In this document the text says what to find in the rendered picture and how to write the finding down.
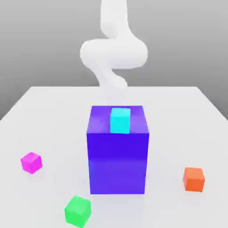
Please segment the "small magenta cube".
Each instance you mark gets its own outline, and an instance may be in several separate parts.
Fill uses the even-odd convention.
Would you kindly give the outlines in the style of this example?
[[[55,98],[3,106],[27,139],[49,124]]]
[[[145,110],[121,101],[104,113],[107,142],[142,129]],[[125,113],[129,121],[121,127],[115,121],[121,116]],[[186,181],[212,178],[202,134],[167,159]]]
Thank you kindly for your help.
[[[24,171],[34,174],[36,171],[43,167],[41,156],[30,152],[20,159]]]

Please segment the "small orange cube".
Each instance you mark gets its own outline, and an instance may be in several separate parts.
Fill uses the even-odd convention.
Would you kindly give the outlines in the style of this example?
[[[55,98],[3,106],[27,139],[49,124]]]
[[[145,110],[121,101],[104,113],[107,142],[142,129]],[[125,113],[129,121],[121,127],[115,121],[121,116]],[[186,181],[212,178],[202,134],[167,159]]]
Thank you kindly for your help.
[[[202,168],[186,167],[184,169],[183,183],[185,191],[202,192],[205,183]]]

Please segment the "large purple box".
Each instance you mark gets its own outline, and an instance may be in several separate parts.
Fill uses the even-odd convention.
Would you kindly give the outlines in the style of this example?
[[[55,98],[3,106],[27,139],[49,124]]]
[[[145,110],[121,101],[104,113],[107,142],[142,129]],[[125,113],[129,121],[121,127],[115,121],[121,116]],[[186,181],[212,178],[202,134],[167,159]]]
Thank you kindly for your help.
[[[142,106],[129,106],[130,132],[110,131],[113,106],[92,106],[87,127],[91,194],[144,194],[149,129]]]

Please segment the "small green cube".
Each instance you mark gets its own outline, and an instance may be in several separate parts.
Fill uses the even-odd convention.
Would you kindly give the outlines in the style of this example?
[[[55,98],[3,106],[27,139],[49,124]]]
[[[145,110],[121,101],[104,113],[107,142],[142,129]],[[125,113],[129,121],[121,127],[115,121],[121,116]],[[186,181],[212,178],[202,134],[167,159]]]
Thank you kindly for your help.
[[[78,228],[84,228],[91,215],[91,201],[74,196],[64,209],[66,222]]]

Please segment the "small cyan cube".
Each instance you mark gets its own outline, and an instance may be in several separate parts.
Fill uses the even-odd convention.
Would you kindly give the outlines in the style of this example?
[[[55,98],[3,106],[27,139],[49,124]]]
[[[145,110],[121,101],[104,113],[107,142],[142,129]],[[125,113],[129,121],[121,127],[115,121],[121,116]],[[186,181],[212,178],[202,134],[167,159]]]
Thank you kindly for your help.
[[[129,108],[112,108],[110,114],[110,132],[117,134],[130,133]]]

